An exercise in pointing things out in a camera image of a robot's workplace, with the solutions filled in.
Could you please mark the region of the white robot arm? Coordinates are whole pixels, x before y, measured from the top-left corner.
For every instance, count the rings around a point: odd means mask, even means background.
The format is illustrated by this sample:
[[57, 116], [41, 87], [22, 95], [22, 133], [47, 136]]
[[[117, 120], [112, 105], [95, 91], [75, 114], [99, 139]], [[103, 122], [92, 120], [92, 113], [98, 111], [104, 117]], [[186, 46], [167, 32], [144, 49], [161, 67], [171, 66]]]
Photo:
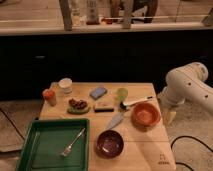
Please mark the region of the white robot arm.
[[200, 62], [174, 68], [166, 74], [166, 86], [157, 96], [165, 125], [174, 120], [175, 108], [186, 99], [213, 114], [213, 87], [205, 84], [208, 75], [207, 67]]

